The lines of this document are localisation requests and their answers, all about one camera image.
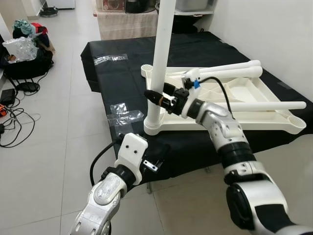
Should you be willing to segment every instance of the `black bag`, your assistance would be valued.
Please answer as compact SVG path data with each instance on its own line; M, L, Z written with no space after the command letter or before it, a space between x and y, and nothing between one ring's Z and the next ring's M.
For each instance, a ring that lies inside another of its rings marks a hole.
M42 76L52 67L52 56L51 51L40 48L38 49L36 59L9 64L4 68L3 74L12 80Z
M2 45L3 42L4 42L4 40L0 35L0 69L4 68L4 66L6 66L8 64L8 62L5 58L9 55L9 53L6 50L6 48Z

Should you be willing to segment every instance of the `power adapter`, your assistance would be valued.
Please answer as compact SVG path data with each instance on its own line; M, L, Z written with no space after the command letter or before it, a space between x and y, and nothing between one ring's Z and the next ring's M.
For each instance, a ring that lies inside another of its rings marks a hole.
M8 89L3 90L1 93L0 104L8 106L10 104L14 104L15 102L15 90Z
M1 134L4 133L4 125L1 123L0 124L0 139L1 139Z

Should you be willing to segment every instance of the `white tray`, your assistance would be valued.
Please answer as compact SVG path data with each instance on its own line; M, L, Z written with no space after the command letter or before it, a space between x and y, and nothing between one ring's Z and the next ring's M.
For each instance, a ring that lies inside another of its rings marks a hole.
M150 88L152 69L151 65L141 67L141 75L146 78L147 89ZM165 82L177 88L183 87L182 81L178 79L177 75L190 69L167 68ZM260 78L228 78L222 79L222 83L231 102L231 107L235 107L236 103L244 102L280 102ZM211 80L201 84L199 99L225 106L225 98L221 88ZM244 130L284 130L291 134L298 134L306 127L306 123L294 116L289 110L235 111L233 115ZM161 127L158 132L165 130L205 130L202 126L196 124L193 119L183 119L174 114L169 115L164 109L161 109L160 118Z

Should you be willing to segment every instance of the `shelf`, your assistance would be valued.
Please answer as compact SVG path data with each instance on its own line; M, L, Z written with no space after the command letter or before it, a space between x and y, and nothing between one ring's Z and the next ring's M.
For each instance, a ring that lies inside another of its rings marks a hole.
M212 10L212 6L208 6L204 10L199 10L199 11L179 11L175 10L175 15L176 16L194 16L194 15L211 15L214 14L214 11Z

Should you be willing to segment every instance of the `white cloth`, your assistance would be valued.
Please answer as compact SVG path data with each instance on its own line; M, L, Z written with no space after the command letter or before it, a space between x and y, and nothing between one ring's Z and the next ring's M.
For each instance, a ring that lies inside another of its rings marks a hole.
M96 12L101 40L152 37L157 34L157 11L140 14Z

